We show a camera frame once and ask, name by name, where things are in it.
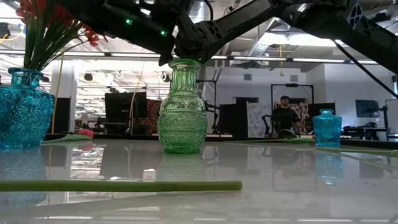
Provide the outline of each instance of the pillar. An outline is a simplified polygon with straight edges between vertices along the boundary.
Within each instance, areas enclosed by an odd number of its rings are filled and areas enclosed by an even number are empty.
[[[58,79],[60,74],[61,61],[57,60],[53,63],[51,89],[50,93],[55,96],[57,92]],[[69,109],[69,132],[75,130],[75,113],[76,113],[76,94],[79,79],[79,71],[75,61],[63,61],[60,89],[58,98],[70,98]]]

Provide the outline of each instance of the white wall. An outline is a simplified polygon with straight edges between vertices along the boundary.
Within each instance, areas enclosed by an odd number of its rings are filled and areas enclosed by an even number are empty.
[[[321,64],[305,74],[307,84],[313,85],[315,103],[326,102],[325,64]]]
[[[243,70],[241,68],[224,68],[217,83],[217,105],[234,103],[235,97],[258,97],[259,102],[265,105],[271,105],[271,84],[286,84],[292,83],[290,75],[298,75],[299,84],[306,84],[305,74],[300,72],[297,68],[283,69],[284,76],[280,76],[280,69],[273,71],[269,69],[251,68]],[[206,68],[206,79],[213,78],[214,68]],[[244,81],[243,74],[251,74],[252,81]],[[282,95],[290,96],[291,98],[308,98],[311,96],[303,88],[287,88],[280,87],[279,90],[274,87],[274,101],[279,101]],[[207,86],[204,91],[203,98],[208,100],[212,105],[214,104],[214,93]],[[208,133],[211,132],[213,125],[213,113],[207,113],[208,118]]]
[[[382,66],[366,67],[374,76],[394,89],[392,73]],[[343,117],[343,126],[360,126],[369,122],[369,118],[356,117],[355,100],[378,100],[379,106],[392,98],[383,87],[367,76],[355,65],[325,65],[326,101],[336,101],[336,114]],[[372,119],[378,127],[384,127],[384,117]]]

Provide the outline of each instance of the vase neck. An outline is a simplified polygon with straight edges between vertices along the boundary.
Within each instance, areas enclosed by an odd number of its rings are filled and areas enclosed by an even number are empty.
[[[320,110],[322,116],[332,116],[333,110]]]
[[[192,91],[196,94],[197,63],[179,59],[171,63],[170,66],[173,69],[171,91]]]
[[[8,73],[12,75],[12,85],[23,85],[36,88],[39,86],[43,73],[28,68],[9,68]]]

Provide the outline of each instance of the glossy table surface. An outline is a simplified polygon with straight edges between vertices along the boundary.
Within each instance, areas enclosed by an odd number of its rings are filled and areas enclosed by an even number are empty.
[[[241,180],[240,192],[0,192],[0,223],[394,223],[398,159],[308,144],[96,140],[0,152],[0,179]]]

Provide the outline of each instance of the flower stem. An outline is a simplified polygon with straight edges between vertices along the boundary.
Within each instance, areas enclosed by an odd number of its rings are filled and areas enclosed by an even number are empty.
[[[241,190],[241,181],[113,182],[89,180],[0,181],[0,192],[197,192]]]

